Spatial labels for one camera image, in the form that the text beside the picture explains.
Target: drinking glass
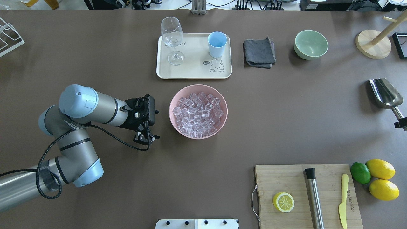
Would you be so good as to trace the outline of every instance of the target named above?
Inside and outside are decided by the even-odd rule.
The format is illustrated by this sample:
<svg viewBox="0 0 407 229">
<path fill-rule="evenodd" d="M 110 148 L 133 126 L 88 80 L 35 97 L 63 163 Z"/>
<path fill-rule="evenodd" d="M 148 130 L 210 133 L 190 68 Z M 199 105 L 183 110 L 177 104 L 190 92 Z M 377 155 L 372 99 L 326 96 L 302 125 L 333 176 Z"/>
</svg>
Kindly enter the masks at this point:
<svg viewBox="0 0 407 229">
<path fill-rule="evenodd" d="M 168 62 L 172 65 L 182 64 L 184 61 L 184 54 L 175 50 L 175 47 L 182 42 L 182 28 L 177 18 L 167 17 L 162 20 L 161 37 L 168 47 L 174 49 L 174 51 L 168 54 Z"/>
</svg>

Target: metal ice scoop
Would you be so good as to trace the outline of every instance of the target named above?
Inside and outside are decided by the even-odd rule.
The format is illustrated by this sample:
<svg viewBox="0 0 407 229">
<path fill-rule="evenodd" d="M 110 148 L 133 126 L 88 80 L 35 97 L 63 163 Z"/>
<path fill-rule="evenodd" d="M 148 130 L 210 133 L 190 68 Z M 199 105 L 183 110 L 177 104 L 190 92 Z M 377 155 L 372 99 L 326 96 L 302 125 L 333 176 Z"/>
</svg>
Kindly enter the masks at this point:
<svg viewBox="0 0 407 229">
<path fill-rule="evenodd" d="M 403 117 L 397 107 L 403 103 L 403 97 L 397 89 L 395 89 L 386 78 L 370 79 L 369 82 L 372 86 L 377 104 L 381 108 L 391 109 L 398 119 L 398 122 L 394 123 L 394 127 L 403 128 L 404 131 L 407 131 L 407 118 Z"/>
</svg>

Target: wooden cutting board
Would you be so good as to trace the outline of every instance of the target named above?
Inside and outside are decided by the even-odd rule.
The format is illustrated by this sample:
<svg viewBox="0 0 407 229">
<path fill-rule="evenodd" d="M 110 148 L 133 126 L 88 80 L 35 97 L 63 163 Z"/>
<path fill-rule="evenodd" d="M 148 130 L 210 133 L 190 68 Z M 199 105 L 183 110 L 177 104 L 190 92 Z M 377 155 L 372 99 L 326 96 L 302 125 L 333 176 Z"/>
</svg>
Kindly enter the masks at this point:
<svg viewBox="0 0 407 229">
<path fill-rule="evenodd" d="M 362 229 L 359 205 L 349 165 L 256 165 L 256 183 L 259 198 L 260 229 L 313 229 L 312 204 L 308 195 L 306 168 L 315 168 L 315 176 L 325 228 L 342 228 L 339 204 L 342 202 L 342 175 L 349 175 L 346 219 L 349 229 Z M 290 193 L 294 209 L 289 213 L 278 211 L 273 196 Z"/>
</svg>

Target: pink bowl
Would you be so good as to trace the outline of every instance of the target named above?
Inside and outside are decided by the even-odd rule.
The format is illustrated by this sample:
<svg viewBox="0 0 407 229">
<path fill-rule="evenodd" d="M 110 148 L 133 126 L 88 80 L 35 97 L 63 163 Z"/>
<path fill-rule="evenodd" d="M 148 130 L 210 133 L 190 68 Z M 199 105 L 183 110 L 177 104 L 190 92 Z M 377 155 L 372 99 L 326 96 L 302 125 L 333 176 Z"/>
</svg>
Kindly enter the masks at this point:
<svg viewBox="0 0 407 229">
<path fill-rule="evenodd" d="M 179 129 L 177 128 L 177 123 L 176 123 L 177 119 L 176 119 L 176 117 L 175 117 L 174 114 L 173 114 L 173 109 L 174 109 L 174 107 L 178 106 L 178 102 L 179 102 L 179 99 L 180 99 L 181 97 L 188 98 L 188 96 L 189 96 L 191 93 L 194 92 L 194 93 L 198 94 L 198 93 L 200 93 L 201 91 L 203 91 L 205 94 L 211 93 L 214 97 L 218 97 L 218 98 L 220 99 L 221 103 L 220 103 L 219 105 L 220 105 L 220 107 L 221 107 L 221 109 L 222 109 L 222 111 L 223 111 L 223 116 L 221 117 L 221 124 L 220 124 L 220 127 L 219 127 L 219 129 L 218 129 L 215 133 L 213 133 L 212 135 L 209 135 L 209 136 L 207 136 L 207 137 L 203 137 L 203 138 L 193 138 L 193 137 L 190 137 L 190 136 L 186 136 L 185 134 L 183 134 L 183 133 L 181 133 L 181 132 L 179 131 Z M 225 100 L 225 98 L 222 96 L 222 94 L 221 94 L 219 91 L 217 91 L 215 88 L 210 87 L 210 86 L 207 86 L 207 85 L 203 85 L 203 84 L 194 84 L 194 85 L 189 85 L 189 86 L 187 86 L 187 87 L 181 89 L 179 92 L 177 92 L 177 93 L 174 95 L 174 97 L 173 97 L 173 99 L 171 100 L 171 103 L 170 103 L 169 114 L 170 114 L 170 121 L 171 121 L 171 124 L 173 125 L 173 127 L 174 127 L 180 134 L 182 134 L 182 135 L 184 135 L 185 137 L 190 138 L 190 139 L 206 139 L 206 138 L 208 138 L 208 137 L 211 137 L 211 136 L 215 135 L 217 132 L 219 132 L 219 131 L 222 129 L 223 125 L 225 125 L 226 119 L 228 118 L 228 105 L 226 104 L 226 100 Z"/>
</svg>

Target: napkin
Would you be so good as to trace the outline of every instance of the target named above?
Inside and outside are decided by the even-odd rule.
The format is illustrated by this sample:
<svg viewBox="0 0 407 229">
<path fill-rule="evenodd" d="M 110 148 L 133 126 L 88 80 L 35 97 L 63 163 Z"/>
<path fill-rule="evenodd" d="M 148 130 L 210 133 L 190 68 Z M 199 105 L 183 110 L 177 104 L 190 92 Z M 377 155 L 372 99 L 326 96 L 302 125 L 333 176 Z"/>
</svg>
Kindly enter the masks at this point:
<svg viewBox="0 0 407 229">
<path fill-rule="evenodd" d="M 274 42 L 267 36 L 264 40 L 247 39 L 243 42 L 246 62 L 256 68 L 271 68 L 276 62 Z"/>
</svg>

